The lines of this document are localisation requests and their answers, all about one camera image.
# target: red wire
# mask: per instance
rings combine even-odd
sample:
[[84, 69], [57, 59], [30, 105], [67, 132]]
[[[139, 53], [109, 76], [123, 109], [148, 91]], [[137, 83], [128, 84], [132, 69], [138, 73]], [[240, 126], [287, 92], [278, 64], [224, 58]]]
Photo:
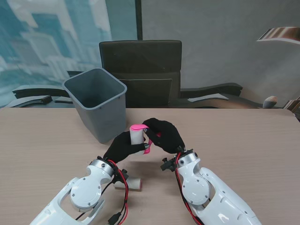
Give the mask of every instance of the red wire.
[[[115, 167], [117, 167], [117, 165], [115, 164], [115, 162], [113, 162], [111, 160], [108, 160], [108, 161], [111, 162], [112, 164], [114, 164]], [[122, 177], [122, 179], [124, 181], [124, 185], [125, 185], [125, 200], [127, 201], [127, 199], [128, 199], [128, 193], [129, 193], [128, 184], [126, 182], [125, 177], [122, 174], [122, 171], [119, 168], [118, 168], [118, 172], [119, 172], [120, 176]], [[127, 203], [125, 203], [125, 208], [126, 208], [126, 214], [125, 214], [125, 217], [123, 218], [123, 220], [120, 222], [120, 225], [125, 221], [125, 219], [127, 218], [127, 215], [128, 215], [128, 205], [127, 205]]]
[[[176, 165], [178, 164], [178, 160], [179, 160], [179, 157], [180, 157], [180, 155], [181, 155], [181, 152], [179, 152], [178, 153], [178, 155], [177, 155], [177, 157], [176, 157]], [[175, 169], [175, 173], [176, 173], [176, 176], [178, 177], [178, 181], [179, 181], [179, 184], [180, 184], [180, 189], [181, 189], [181, 181], [180, 181], [180, 179], [179, 179], [179, 172], [178, 172], [178, 168], [176, 167], [176, 169]], [[189, 213], [191, 214], [191, 216], [193, 217], [193, 219], [194, 219], [194, 221], [198, 224], [198, 225], [202, 225], [202, 224], [200, 224], [199, 222], [198, 222], [198, 220], [196, 219], [196, 217], [193, 215], [193, 213], [192, 213], [192, 211], [191, 211], [191, 208], [190, 208], [190, 206], [189, 206], [189, 204], [186, 202], [185, 203], [185, 206], [186, 206], [186, 208], [187, 208], [187, 210], [189, 211]]]
[[127, 203], [125, 204], [125, 207], [126, 207], [126, 215], [124, 217], [124, 219], [120, 222], [120, 225], [125, 221], [125, 219], [127, 218], [127, 214], [128, 214], [128, 206], [127, 206]]

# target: table surface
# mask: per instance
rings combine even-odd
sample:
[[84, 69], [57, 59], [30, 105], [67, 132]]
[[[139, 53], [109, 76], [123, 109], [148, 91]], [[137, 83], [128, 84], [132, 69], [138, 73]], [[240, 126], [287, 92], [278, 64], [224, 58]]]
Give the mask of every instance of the table surface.
[[[156, 117], [172, 122], [187, 148], [253, 209], [263, 225], [299, 224], [300, 123], [282, 109], [127, 109], [128, 127]], [[108, 144], [85, 128], [76, 109], [0, 110], [0, 218], [5, 225], [28, 225], [73, 177]], [[174, 173], [161, 171], [171, 157], [158, 147], [119, 163], [141, 177], [142, 192], [129, 193], [124, 224], [194, 224]], [[95, 224], [122, 206], [124, 191], [108, 188]], [[63, 208], [76, 217], [69, 200]]]

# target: white cylinder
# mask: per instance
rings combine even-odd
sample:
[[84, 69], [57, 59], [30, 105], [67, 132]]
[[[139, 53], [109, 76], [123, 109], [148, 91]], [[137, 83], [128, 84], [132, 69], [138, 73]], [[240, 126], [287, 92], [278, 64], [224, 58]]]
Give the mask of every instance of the white cylinder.
[[[129, 190], [132, 190], [132, 191], [141, 191], [142, 190], [141, 178], [128, 177], [126, 182], [128, 184]], [[120, 181], [117, 181], [113, 186], [115, 189], [125, 189], [125, 185]]]
[[[130, 140], [131, 144], [142, 144], [144, 143], [144, 134], [143, 130], [132, 130], [129, 129], [130, 131]], [[143, 155], [145, 151], [139, 151], [135, 153], [135, 155]]]

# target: cable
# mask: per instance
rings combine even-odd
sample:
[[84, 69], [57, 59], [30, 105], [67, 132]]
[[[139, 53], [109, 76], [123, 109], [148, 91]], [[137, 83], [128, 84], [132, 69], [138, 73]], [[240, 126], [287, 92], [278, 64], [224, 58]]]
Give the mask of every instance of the cable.
[[105, 192], [105, 190], [108, 188], [108, 186], [110, 186], [111, 184], [112, 184], [113, 182], [111, 181], [111, 182], [109, 182], [106, 186], [105, 186], [105, 188], [103, 189], [103, 191], [101, 192], [101, 195], [103, 195], [103, 193]]
[[119, 225], [119, 224], [120, 224], [120, 222], [123, 220], [123, 218], [125, 217], [125, 214], [126, 214], [126, 208], [125, 208], [125, 211], [124, 211], [124, 214], [123, 214], [122, 218], [119, 220], [119, 222], [118, 222], [118, 224], [117, 224], [117, 225]]
[[128, 184], [126, 182], [126, 179], [125, 177], [123, 176], [123, 173], [122, 171], [117, 167], [117, 165], [115, 164], [115, 162], [111, 161], [111, 160], [108, 160], [108, 162], [112, 163], [117, 169], [118, 169], [118, 173], [120, 175], [120, 177], [122, 178], [123, 182], [124, 182], [124, 185], [125, 185], [125, 196], [124, 196], [124, 204], [123, 204], [123, 207], [122, 207], [122, 210], [120, 213], [123, 212], [124, 210], [124, 214], [122, 216], [122, 218], [119, 220], [119, 222], [117, 223], [117, 225], [121, 225], [127, 218], [127, 215], [128, 215], [128, 204], [127, 204], [127, 199], [128, 199], [128, 193], [129, 193], [129, 188], [128, 188]]
[[77, 217], [75, 220], [78, 220], [80, 217], [82, 217], [85, 214], [85, 212], [83, 212], [82, 214], [79, 215], [79, 217]]
[[121, 225], [121, 224], [125, 221], [125, 219], [127, 218], [127, 214], [128, 214], [128, 206], [127, 206], [127, 203], [126, 203], [125, 211], [126, 211], [126, 215], [125, 215], [124, 219], [123, 219], [118, 225]]
[[[176, 160], [175, 160], [175, 165], [178, 164], [178, 160], [179, 160], [179, 157], [181, 155], [181, 152], [177, 154], [177, 157], [176, 157]], [[187, 210], [189, 211], [189, 213], [191, 214], [193, 220], [195, 221], [196, 224], [198, 225], [204, 225], [204, 223], [198, 218], [198, 217], [195, 217], [192, 213], [192, 210], [187, 202], [187, 200], [185, 199], [185, 197], [183, 196], [183, 193], [182, 193], [182, 189], [181, 189], [181, 181], [180, 181], [180, 178], [179, 178], [179, 172], [178, 172], [178, 168], [176, 167], [175, 168], [175, 175], [176, 175], [176, 180], [177, 180], [177, 183], [178, 183], [178, 187], [179, 187], [179, 191], [180, 191], [180, 194], [181, 194], [181, 197], [182, 197], [182, 200], [187, 208]]]

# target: gray wall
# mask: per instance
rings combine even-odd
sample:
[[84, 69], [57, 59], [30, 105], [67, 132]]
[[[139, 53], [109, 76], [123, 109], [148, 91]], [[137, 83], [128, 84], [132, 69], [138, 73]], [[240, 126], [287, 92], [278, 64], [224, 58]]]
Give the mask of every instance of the gray wall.
[[242, 96], [278, 105], [300, 95], [300, 45], [256, 40], [300, 27], [298, 0], [142, 0], [143, 39], [182, 41], [181, 87], [235, 82]]

